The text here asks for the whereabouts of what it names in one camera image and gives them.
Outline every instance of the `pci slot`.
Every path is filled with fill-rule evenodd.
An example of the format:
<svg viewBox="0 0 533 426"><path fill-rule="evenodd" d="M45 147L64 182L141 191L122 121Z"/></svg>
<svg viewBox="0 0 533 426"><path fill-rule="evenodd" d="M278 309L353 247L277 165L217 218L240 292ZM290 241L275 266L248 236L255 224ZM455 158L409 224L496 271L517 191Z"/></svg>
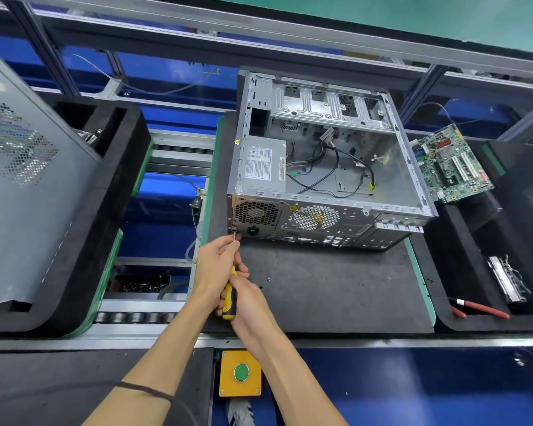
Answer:
<svg viewBox="0 0 533 426"><path fill-rule="evenodd" d="M453 161L454 165L456 166L458 172L460 173L460 176L462 177L462 179L464 179L464 181L468 182L470 178L468 177L468 175L466 174L466 171L462 167L462 163L460 163L460 161L458 160L458 156L452 157L452 161Z"/></svg>
<svg viewBox="0 0 533 426"><path fill-rule="evenodd" d="M464 163L466 164L466 167L468 168L468 170L470 171L470 173L472 174L474 178L477 178L478 176L480 176L478 172L476 171L476 169L474 169L474 166L472 164L472 161L470 161L470 157L468 157L468 154L460 154L460 157L462 157L462 160L464 161Z"/></svg>

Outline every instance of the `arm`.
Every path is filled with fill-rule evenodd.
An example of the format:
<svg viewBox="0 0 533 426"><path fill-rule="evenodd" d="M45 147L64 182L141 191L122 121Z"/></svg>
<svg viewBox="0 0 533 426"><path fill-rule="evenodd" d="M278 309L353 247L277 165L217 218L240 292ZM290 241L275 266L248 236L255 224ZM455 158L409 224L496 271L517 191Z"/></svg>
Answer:
<svg viewBox="0 0 533 426"><path fill-rule="evenodd" d="M233 329L263 368L286 425L347 425L278 327L261 290L242 277L229 280L237 290Z"/></svg>
<svg viewBox="0 0 533 426"><path fill-rule="evenodd" d="M242 264L237 251L239 242L233 240L233 236L224 236L200 248L192 295L123 381L152 387L170 395L176 393L207 316L213 309L223 307L220 295L233 263L240 273L248 276L248 269ZM164 399L116 387L84 425L161 425L169 408L170 402Z"/></svg>

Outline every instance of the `screwdriver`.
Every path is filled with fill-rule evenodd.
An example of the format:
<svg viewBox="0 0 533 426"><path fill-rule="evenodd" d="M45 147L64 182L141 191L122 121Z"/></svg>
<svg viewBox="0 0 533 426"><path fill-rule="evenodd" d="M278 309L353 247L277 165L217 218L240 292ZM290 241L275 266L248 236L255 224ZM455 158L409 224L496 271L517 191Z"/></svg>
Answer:
<svg viewBox="0 0 533 426"><path fill-rule="evenodd" d="M235 241L236 233L233 233L233 240ZM237 276L237 271L235 271L235 265L231 268L231 273ZM237 311L237 291L233 289L233 286L230 282L225 286L225 301L223 304L223 320L233 320L235 318L235 312Z"/></svg>

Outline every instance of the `metal computer chassis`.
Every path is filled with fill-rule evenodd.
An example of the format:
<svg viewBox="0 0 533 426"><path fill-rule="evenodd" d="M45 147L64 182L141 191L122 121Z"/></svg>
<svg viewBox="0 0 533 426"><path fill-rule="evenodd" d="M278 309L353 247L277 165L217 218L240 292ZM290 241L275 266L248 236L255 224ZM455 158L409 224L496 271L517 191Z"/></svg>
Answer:
<svg viewBox="0 0 533 426"><path fill-rule="evenodd" d="M438 215L387 93L247 72L240 107L227 191L232 232L384 251L422 233ZM317 186L339 198L298 193L300 186L286 174L287 157L294 148L310 152L315 130L329 128L336 147L365 157L375 172L375 190L365 181L358 191L347 189L363 169L345 157L343 167ZM371 156L379 158L371 161ZM326 160L326 167L313 167L299 178L311 185L335 157L328 153ZM343 198L346 193L352 195Z"/></svg>

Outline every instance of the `green circuit board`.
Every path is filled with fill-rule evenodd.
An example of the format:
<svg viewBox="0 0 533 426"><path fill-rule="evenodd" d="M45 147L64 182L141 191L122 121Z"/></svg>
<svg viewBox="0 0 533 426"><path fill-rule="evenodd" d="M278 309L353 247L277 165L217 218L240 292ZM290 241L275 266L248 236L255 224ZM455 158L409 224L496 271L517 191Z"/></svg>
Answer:
<svg viewBox="0 0 533 426"><path fill-rule="evenodd" d="M410 145L433 201L450 203L493 188L454 124L415 139Z"/></svg>

